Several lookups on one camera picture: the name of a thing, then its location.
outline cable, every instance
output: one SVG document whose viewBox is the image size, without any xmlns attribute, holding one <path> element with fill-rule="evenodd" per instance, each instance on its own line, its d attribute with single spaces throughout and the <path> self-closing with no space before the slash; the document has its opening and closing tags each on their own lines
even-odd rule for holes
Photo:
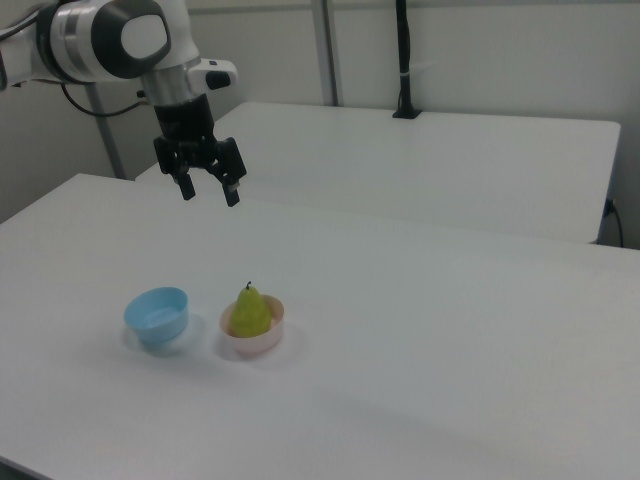
<svg viewBox="0 0 640 480">
<path fill-rule="evenodd" d="M 1 34 L 0 35 L 0 42 L 3 41 L 3 40 L 6 40 L 7 38 L 13 37 L 14 35 L 16 35 L 18 33 L 20 33 L 25 28 L 30 27 L 31 25 L 36 23 L 37 20 L 38 20 L 38 15 L 37 14 L 33 14 L 31 17 L 25 18 L 23 20 L 24 23 L 18 23 L 17 25 L 7 29 L 8 31 L 5 31 L 5 33 Z"/>
<path fill-rule="evenodd" d="M 618 214 L 618 209 L 614 204 L 611 204 L 611 213 L 615 215 L 616 221 L 618 222 L 618 235 L 620 236 L 620 248 L 624 248 L 624 237 L 622 236 L 622 222 L 620 221 L 620 215 Z"/>
<path fill-rule="evenodd" d="M 407 75 L 411 74 L 411 30 L 409 29 L 409 22 L 405 17 L 405 22 L 407 24 L 407 60 L 409 64 L 407 65 Z M 400 87 L 400 93 L 398 94 L 398 111 L 402 108 L 402 87 Z"/>
<path fill-rule="evenodd" d="M 71 97 L 71 95 L 69 94 L 69 90 L 67 90 L 67 86 L 64 83 L 62 85 L 60 85 L 60 87 L 62 88 L 62 92 L 64 93 L 64 96 L 67 97 L 67 100 L 69 100 L 71 105 L 76 107 L 82 113 L 85 113 L 87 115 L 91 115 L 92 117 L 98 117 L 98 118 L 117 117 L 118 115 L 123 115 L 123 114 L 125 114 L 127 112 L 130 112 L 134 108 L 138 108 L 140 105 L 142 105 L 142 102 L 137 102 L 137 103 L 134 103 L 133 105 L 129 105 L 127 108 L 123 108 L 122 110 L 118 110 L 117 112 L 112 112 L 112 113 L 92 112 L 91 110 L 87 110 L 86 108 L 84 108 L 82 105 L 80 105 L 78 102 L 76 102 Z"/>
</svg>

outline white table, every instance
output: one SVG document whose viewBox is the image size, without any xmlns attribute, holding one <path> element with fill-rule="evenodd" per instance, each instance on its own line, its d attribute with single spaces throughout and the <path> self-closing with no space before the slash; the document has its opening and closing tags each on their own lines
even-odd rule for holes
<svg viewBox="0 0 640 480">
<path fill-rule="evenodd" d="M 246 103 L 243 198 L 577 243 L 598 237 L 620 126 L 611 122 Z M 197 192 L 222 195 L 194 172 Z M 176 188 L 157 165 L 138 181 Z"/>
<path fill-rule="evenodd" d="M 640 255 L 78 176 L 0 226 L 0 456 L 54 480 L 640 474 Z M 283 342 L 217 320 L 248 281 Z M 122 321 L 159 285 L 161 351 Z"/>
</svg>

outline pink bowl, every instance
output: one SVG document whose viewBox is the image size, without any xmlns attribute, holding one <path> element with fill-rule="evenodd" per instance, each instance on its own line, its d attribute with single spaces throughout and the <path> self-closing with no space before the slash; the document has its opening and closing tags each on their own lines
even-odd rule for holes
<svg viewBox="0 0 640 480">
<path fill-rule="evenodd" d="M 220 330 L 226 341 L 241 355 L 254 356 L 266 352 L 276 346 L 284 335 L 284 306 L 275 297 L 263 295 L 269 310 L 271 310 L 271 328 L 268 332 L 251 338 L 239 338 L 231 331 L 231 313 L 236 306 L 233 302 L 229 305 L 220 317 Z"/>
</svg>

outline white wall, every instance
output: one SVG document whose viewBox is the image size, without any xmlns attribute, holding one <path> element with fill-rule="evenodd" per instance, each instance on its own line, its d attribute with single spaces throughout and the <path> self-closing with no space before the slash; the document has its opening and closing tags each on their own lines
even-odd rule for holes
<svg viewBox="0 0 640 480">
<path fill-rule="evenodd" d="M 0 24 L 35 3 L 2 0 Z M 87 102 L 84 89 L 74 94 Z M 0 112 L 0 223 L 77 173 L 112 175 L 95 120 L 74 110 L 59 87 L 9 88 Z"/>
<path fill-rule="evenodd" d="M 309 5 L 311 0 L 186 0 L 186 3 L 190 9 L 246 7 L 287 8 L 291 6 Z"/>
<path fill-rule="evenodd" d="M 200 4 L 204 3 L 215 2 L 200 0 Z M 323 104 L 310 8 L 238 13 L 216 13 L 212 9 L 210 12 L 191 18 L 200 54 L 205 58 L 233 61 L 240 75 L 238 86 L 209 95 L 216 119 L 246 100 Z M 101 86 L 105 109 L 131 103 L 139 88 L 137 82 Z M 160 134 L 160 128 L 151 108 L 111 119 L 109 124 L 129 178 L 135 178 L 156 163 L 153 139 Z"/>
<path fill-rule="evenodd" d="M 621 123 L 611 193 L 627 244 L 640 247 L 640 5 L 412 8 L 409 18 L 412 63 L 437 62 L 414 76 L 418 107 Z M 395 108 L 395 11 L 337 4 L 335 28 L 344 105 Z M 614 227 L 605 222 L 609 244 Z"/>
</svg>

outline black stand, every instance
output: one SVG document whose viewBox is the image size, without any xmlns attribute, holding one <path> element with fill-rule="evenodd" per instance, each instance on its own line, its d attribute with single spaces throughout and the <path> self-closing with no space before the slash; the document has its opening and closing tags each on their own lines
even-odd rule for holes
<svg viewBox="0 0 640 480">
<path fill-rule="evenodd" d="M 396 16 L 398 18 L 398 51 L 400 56 L 400 102 L 398 111 L 393 114 L 393 118 L 413 120 L 420 115 L 421 110 L 416 110 L 411 104 L 411 75 L 409 72 L 411 35 L 407 20 L 406 0 L 396 0 Z"/>
</svg>

